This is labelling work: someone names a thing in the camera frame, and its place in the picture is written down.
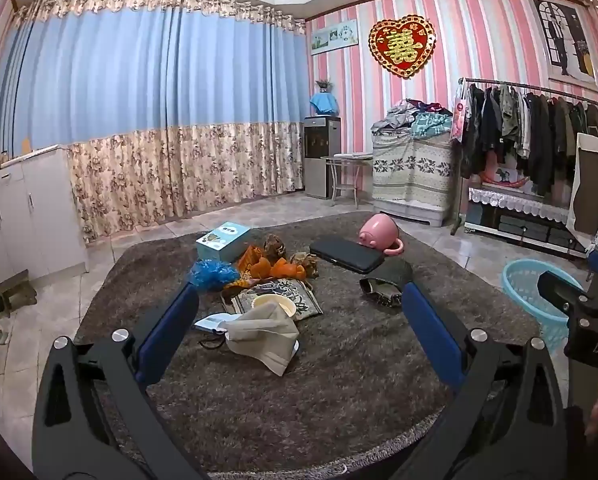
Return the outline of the framed wedding photo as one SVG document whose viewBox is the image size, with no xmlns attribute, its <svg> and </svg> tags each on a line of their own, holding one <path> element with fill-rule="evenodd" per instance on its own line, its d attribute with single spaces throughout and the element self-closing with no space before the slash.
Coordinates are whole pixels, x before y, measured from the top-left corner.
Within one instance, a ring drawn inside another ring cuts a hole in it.
<svg viewBox="0 0 598 480">
<path fill-rule="evenodd" d="M 529 2 L 546 54 L 548 78 L 598 93 L 590 44 L 578 10 L 558 0 Z"/>
</svg>

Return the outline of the blue covered water bottle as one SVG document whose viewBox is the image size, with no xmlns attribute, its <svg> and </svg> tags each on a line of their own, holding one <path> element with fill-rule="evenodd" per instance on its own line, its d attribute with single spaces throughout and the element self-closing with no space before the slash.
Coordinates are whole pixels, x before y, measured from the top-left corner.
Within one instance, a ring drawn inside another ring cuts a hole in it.
<svg viewBox="0 0 598 480">
<path fill-rule="evenodd" d="M 339 105 L 330 92 L 316 92 L 311 96 L 310 104 L 315 115 L 339 116 Z"/>
</svg>

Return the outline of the grey tissue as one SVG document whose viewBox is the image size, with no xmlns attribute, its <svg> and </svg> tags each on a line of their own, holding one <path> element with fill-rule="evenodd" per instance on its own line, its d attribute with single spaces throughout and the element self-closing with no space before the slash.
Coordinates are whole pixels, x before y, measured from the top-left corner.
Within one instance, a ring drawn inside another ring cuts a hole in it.
<svg viewBox="0 0 598 480">
<path fill-rule="evenodd" d="M 230 351 L 260 361 L 277 376 L 285 374 L 296 353 L 297 326 L 274 304 L 251 309 L 237 321 L 227 323 L 226 330 L 224 337 Z"/>
</svg>

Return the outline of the orange peel piece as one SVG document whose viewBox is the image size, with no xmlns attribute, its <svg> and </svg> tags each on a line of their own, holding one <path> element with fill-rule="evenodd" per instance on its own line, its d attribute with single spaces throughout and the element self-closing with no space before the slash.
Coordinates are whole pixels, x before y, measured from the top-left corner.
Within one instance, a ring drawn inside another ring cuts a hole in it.
<svg viewBox="0 0 598 480">
<path fill-rule="evenodd" d="M 250 275 L 252 278 L 257 278 L 258 280 L 265 280 L 271 276 L 272 265 L 270 260 L 265 257 L 259 258 L 258 262 L 252 264 L 250 268 Z"/>
<path fill-rule="evenodd" d="M 305 281 L 308 277 L 304 266 L 292 263 L 285 258 L 279 258 L 274 266 L 271 267 L 270 275 L 272 278 L 286 278 L 287 280 Z"/>
</svg>

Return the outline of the black rectangular case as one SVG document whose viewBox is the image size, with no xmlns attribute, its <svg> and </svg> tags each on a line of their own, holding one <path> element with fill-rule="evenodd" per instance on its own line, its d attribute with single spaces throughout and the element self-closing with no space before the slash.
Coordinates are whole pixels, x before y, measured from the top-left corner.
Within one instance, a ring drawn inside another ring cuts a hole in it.
<svg viewBox="0 0 598 480">
<path fill-rule="evenodd" d="M 358 274 L 369 274 L 384 262 L 384 255 L 378 250 L 335 235 L 314 240 L 310 245 L 310 252 L 318 258 Z"/>
</svg>

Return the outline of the blue plastic bag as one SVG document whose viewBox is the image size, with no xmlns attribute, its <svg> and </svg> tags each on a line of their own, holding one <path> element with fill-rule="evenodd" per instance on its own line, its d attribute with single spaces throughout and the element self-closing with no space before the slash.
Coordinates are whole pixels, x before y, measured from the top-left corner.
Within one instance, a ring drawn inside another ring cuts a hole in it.
<svg viewBox="0 0 598 480">
<path fill-rule="evenodd" d="M 232 264 L 212 259 L 197 260 L 187 274 L 188 283 L 202 292 L 216 292 L 239 279 L 240 273 Z"/>
</svg>

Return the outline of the low lace covered bench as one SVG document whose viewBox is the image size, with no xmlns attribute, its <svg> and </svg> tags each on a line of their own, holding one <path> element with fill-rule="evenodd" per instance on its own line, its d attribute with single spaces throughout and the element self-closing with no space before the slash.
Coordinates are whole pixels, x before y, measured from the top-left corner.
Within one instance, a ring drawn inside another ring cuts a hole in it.
<svg viewBox="0 0 598 480">
<path fill-rule="evenodd" d="M 538 196 L 496 186 L 468 188 L 466 232 L 583 259 L 585 248 L 567 229 L 567 220 L 567 207 L 546 203 Z"/>
</svg>

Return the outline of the red gold heart decoration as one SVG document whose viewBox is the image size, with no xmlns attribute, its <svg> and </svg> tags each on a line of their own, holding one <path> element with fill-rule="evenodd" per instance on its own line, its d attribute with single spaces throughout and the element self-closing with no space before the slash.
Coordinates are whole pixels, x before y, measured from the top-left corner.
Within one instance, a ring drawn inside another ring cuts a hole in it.
<svg viewBox="0 0 598 480">
<path fill-rule="evenodd" d="M 388 72 L 410 79 L 420 72 L 436 48 L 436 31 L 420 15 L 407 14 L 398 20 L 372 25 L 368 47 L 375 61 Z"/>
</svg>

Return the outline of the light blue carton box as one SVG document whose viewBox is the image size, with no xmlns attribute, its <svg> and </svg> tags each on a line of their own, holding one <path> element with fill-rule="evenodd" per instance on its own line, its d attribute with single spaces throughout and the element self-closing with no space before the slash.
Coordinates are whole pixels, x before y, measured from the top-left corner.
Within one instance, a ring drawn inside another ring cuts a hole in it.
<svg viewBox="0 0 598 480">
<path fill-rule="evenodd" d="M 197 256 L 201 260 L 234 262 L 250 245 L 248 226 L 224 222 L 196 240 Z"/>
</svg>

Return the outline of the small landscape wall picture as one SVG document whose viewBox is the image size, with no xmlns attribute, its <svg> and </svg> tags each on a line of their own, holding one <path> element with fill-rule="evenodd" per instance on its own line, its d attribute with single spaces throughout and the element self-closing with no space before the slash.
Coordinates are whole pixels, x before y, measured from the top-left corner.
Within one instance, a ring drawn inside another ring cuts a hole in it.
<svg viewBox="0 0 598 480">
<path fill-rule="evenodd" d="M 311 54 L 321 54 L 332 50 L 344 49 L 358 44 L 357 20 L 349 20 L 311 34 Z"/>
</svg>

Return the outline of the blue floral curtain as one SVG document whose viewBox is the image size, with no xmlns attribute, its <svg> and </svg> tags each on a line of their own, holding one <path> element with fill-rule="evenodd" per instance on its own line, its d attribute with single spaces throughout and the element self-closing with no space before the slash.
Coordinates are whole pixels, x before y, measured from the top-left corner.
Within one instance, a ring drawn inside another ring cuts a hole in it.
<svg viewBox="0 0 598 480">
<path fill-rule="evenodd" d="M 0 150 L 60 144 L 86 240 L 300 190 L 304 21 L 236 0 L 0 0 Z"/>
</svg>

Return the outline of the small metal stool table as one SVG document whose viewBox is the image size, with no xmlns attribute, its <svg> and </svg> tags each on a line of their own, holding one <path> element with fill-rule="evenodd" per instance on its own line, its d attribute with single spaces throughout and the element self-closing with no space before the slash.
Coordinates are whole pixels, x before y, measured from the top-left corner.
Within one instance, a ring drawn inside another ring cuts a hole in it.
<svg viewBox="0 0 598 480">
<path fill-rule="evenodd" d="M 341 153 L 323 158 L 326 176 L 329 178 L 329 198 L 335 203 L 338 198 L 350 198 L 354 206 L 360 206 L 364 172 L 372 168 L 370 153 Z"/>
</svg>

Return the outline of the patterned cloth covered cabinet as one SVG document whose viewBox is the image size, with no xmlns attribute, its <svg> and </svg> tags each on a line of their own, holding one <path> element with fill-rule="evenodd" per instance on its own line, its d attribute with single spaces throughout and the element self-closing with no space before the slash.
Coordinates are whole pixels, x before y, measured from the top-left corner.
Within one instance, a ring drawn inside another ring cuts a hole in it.
<svg viewBox="0 0 598 480">
<path fill-rule="evenodd" d="M 456 154 L 447 133 L 408 133 L 372 140 L 372 204 L 376 211 L 442 226 L 454 204 Z"/>
</svg>

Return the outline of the white paper cup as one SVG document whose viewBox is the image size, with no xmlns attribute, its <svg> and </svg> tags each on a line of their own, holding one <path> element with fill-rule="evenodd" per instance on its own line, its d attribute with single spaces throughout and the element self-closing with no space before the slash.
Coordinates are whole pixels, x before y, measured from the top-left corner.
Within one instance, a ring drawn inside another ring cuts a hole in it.
<svg viewBox="0 0 598 480">
<path fill-rule="evenodd" d="M 297 313 L 297 306 L 290 298 L 276 294 L 256 296 L 252 301 L 252 308 L 263 307 L 267 304 L 274 304 L 274 306 L 282 308 L 290 318 L 293 318 Z"/>
</svg>

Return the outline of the pink pig mug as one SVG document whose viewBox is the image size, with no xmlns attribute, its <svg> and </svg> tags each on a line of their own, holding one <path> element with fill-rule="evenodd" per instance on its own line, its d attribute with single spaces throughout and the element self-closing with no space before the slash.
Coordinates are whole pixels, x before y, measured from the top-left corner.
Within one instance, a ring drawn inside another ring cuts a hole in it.
<svg viewBox="0 0 598 480">
<path fill-rule="evenodd" d="M 386 257 L 401 255 L 405 248 L 398 226 L 387 214 L 374 214 L 368 219 L 358 232 L 357 243 Z"/>
</svg>

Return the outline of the cardboard scrap on floor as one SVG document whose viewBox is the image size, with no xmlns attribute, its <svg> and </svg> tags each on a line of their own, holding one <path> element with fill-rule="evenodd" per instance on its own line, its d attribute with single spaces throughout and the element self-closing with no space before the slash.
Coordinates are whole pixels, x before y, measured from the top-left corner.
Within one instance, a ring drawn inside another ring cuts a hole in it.
<svg viewBox="0 0 598 480">
<path fill-rule="evenodd" d="M 0 313 L 10 316 L 14 297 L 21 299 L 24 306 L 36 304 L 36 290 L 30 282 L 28 270 L 0 283 Z"/>
</svg>

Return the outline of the small blue white packet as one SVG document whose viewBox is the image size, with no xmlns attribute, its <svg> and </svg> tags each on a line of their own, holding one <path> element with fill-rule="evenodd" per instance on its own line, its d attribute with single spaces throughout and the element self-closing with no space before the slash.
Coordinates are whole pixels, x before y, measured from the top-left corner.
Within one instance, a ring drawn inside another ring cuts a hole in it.
<svg viewBox="0 0 598 480">
<path fill-rule="evenodd" d="M 240 314 L 214 313 L 196 321 L 194 327 L 196 330 L 209 334 L 225 334 L 227 332 L 226 324 L 237 321 L 238 318 L 240 318 Z"/>
</svg>

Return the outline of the pile of folded clothes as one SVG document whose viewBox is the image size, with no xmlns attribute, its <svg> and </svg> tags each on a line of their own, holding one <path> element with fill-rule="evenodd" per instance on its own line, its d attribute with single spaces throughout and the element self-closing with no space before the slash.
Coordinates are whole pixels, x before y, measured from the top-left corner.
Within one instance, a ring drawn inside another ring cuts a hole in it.
<svg viewBox="0 0 598 480">
<path fill-rule="evenodd" d="M 393 105 L 370 128 L 373 136 L 409 136 L 424 140 L 449 133 L 452 113 L 439 103 L 406 99 Z"/>
</svg>

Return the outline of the brown crumpled husk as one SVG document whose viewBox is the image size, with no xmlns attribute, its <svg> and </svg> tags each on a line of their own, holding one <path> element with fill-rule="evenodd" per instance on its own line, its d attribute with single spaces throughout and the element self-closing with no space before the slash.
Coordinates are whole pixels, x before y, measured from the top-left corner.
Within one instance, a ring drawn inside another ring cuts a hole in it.
<svg viewBox="0 0 598 480">
<path fill-rule="evenodd" d="M 295 252 L 290 257 L 290 262 L 296 264 L 297 266 L 302 266 L 304 274 L 307 278 L 318 277 L 318 259 L 316 255 L 313 255 L 310 252 Z"/>
<path fill-rule="evenodd" d="M 284 258 L 286 254 L 285 244 L 280 237 L 275 234 L 267 234 L 263 245 L 263 255 L 271 264 L 275 264 L 279 259 Z"/>
</svg>

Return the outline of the patterned black white pouch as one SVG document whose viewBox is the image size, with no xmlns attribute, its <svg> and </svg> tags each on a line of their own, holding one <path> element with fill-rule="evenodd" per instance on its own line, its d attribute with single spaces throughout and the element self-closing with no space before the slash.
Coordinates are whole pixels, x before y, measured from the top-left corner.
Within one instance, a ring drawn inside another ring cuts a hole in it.
<svg viewBox="0 0 598 480">
<path fill-rule="evenodd" d="M 308 286 L 303 282 L 286 278 L 256 284 L 240 292 L 222 292 L 222 301 L 227 312 L 244 314 L 253 308 L 256 298 L 264 295 L 278 295 L 291 300 L 296 306 L 292 315 L 295 321 L 302 321 L 323 313 L 322 307 Z"/>
</svg>

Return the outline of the clothes rack with garments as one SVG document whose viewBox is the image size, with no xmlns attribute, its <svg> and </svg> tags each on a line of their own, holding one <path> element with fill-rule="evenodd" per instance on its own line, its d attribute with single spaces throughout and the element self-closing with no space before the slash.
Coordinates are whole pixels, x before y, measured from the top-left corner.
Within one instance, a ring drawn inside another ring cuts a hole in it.
<svg viewBox="0 0 598 480">
<path fill-rule="evenodd" d="M 598 100 L 521 82 L 459 79 L 453 226 L 464 224 L 470 186 L 508 188 L 569 210 L 579 133 L 598 137 Z"/>
</svg>

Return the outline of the light blue plastic basket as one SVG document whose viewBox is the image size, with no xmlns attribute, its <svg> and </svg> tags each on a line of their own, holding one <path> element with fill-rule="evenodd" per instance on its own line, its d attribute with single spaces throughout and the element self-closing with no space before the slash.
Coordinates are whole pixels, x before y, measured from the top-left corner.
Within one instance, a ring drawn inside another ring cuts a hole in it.
<svg viewBox="0 0 598 480">
<path fill-rule="evenodd" d="M 566 271 L 535 259 L 508 262 L 500 280 L 504 293 L 538 321 L 541 337 L 553 356 L 564 350 L 569 337 L 569 326 L 568 316 L 545 300 L 538 291 L 538 279 L 545 272 L 557 275 L 583 292 L 582 285 Z"/>
</svg>

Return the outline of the white cabinet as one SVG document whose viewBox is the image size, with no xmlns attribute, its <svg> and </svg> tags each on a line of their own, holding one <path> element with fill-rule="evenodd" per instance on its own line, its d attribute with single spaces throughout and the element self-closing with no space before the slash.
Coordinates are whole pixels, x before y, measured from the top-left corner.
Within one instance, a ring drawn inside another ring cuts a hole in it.
<svg viewBox="0 0 598 480">
<path fill-rule="evenodd" d="M 50 146 L 0 167 L 0 283 L 21 271 L 51 281 L 88 270 L 67 149 Z"/>
</svg>

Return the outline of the dark green pouch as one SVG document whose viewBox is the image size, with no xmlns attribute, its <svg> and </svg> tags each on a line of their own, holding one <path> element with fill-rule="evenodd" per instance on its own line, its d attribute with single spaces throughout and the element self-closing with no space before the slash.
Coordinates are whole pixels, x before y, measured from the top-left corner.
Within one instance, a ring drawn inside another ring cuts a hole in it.
<svg viewBox="0 0 598 480">
<path fill-rule="evenodd" d="M 413 268 L 404 259 L 384 260 L 364 278 L 360 279 L 362 292 L 377 304 L 397 308 L 402 304 L 402 291 L 413 279 Z"/>
</svg>

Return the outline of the orange snack wrapper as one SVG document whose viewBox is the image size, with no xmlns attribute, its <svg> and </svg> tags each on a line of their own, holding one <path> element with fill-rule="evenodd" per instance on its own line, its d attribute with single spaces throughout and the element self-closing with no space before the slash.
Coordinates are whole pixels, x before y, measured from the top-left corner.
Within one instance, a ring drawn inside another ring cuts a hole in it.
<svg viewBox="0 0 598 480">
<path fill-rule="evenodd" d="M 260 246 L 249 245 L 236 263 L 241 278 L 248 278 L 252 266 L 257 264 L 263 257 L 263 249 Z"/>
</svg>

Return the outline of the grey water dispenser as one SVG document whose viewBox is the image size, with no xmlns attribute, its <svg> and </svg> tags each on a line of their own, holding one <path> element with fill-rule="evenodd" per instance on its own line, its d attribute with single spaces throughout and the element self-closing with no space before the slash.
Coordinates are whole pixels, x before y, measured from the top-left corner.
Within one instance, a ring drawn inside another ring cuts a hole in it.
<svg viewBox="0 0 598 480">
<path fill-rule="evenodd" d="M 332 177 L 326 158 L 341 152 L 341 119 L 307 117 L 303 123 L 303 183 L 305 193 L 331 198 Z"/>
</svg>

